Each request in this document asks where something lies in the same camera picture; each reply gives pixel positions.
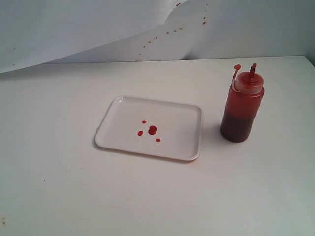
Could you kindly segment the red sauce squeeze bottle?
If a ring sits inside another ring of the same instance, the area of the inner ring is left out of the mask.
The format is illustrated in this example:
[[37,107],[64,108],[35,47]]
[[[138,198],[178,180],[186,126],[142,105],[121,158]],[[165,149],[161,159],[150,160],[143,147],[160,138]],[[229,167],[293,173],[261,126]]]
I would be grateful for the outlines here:
[[234,66],[235,72],[230,85],[220,132],[227,140],[240,143],[251,132],[252,125],[264,97],[264,79],[256,73],[257,64],[249,71],[239,72],[241,65]]

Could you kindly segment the red sauce drops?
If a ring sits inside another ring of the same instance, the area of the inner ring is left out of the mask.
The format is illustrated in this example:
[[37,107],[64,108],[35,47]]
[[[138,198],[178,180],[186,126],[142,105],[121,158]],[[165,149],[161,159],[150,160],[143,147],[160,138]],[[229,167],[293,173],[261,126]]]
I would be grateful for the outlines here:
[[[155,135],[158,131],[158,128],[154,125],[150,125],[149,128],[148,128],[148,134],[149,135]],[[143,136],[144,135],[144,131],[143,130],[139,130],[137,132],[137,135],[138,136]],[[156,138],[156,142],[159,143],[161,142],[161,138]]]

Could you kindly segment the white rectangular plastic tray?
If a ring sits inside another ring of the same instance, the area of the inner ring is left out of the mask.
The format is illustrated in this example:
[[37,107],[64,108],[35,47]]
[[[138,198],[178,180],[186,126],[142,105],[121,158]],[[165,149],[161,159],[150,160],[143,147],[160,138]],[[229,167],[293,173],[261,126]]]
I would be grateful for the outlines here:
[[100,148],[190,162],[200,156],[202,126],[196,105],[120,96],[94,141]]

